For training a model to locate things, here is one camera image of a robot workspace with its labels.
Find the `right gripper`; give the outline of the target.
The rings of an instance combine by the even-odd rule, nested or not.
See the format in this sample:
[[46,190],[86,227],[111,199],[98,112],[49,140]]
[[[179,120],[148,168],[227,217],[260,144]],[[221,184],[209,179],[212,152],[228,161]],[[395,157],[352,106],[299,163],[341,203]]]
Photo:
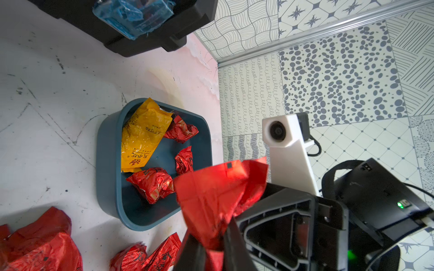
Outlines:
[[261,199],[228,224],[223,270],[256,271],[253,259],[272,271],[346,271],[348,242],[343,204],[268,183]]

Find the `yellow tea bag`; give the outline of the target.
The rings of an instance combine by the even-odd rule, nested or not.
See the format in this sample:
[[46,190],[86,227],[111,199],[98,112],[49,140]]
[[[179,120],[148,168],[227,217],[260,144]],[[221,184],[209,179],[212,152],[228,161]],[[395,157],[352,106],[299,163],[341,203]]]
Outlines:
[[122,130],[121,171],[138,172],[145,167],[172,123],[172,113],[147,99]]

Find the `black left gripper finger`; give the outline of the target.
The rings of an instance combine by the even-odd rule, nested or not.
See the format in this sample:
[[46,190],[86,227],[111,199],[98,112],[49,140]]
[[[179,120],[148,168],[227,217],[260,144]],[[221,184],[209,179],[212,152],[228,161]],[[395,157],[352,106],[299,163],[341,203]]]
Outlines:
[[191,233],[187,233],[178,251],[173,271],[204,271],[205,264],[205,248]]

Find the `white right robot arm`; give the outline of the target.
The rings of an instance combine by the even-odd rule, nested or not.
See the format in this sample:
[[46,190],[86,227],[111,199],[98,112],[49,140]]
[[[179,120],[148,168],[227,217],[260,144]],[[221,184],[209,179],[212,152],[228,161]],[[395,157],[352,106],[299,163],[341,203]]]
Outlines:
[[275,162],[260,200],[223,237],[226,271],[395,271],[398,244],[433,231],[434,211],[374,159],[347,160],[309,188],[301,159]]

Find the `red tea bag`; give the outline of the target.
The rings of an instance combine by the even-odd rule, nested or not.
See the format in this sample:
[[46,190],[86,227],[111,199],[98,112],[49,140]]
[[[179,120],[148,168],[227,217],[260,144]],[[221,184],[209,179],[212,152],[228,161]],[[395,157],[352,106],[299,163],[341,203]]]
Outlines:
[[175,192],[172,177],[163,168],[150,168],[136,172],[126,179],[149,204],[156,204]]
[[232,218],[260,200],[268,170],[263,157],[234,160],[175,178],[175,193],[187,232],[205,248],[205,270],[223,269],[224,233]]
[[199,133],[196,126],[187,124],[179,115],[176,115],[166,131],[164,138],[186,143]]
[[193,172],[192,147],[182,149],[175,157],[176,173],[178,176]]
[[145,260],[143,271],[168,271],[177,258],[182,243],[177,233],[170,235]]
[[1,270],[81,271],[82,256],[71,232],[71,219],[55,207],[15,232],[1,225]]
[[142,242],[125,248],[110,260],[109,271],[141,271],[148,257],[146,250]]

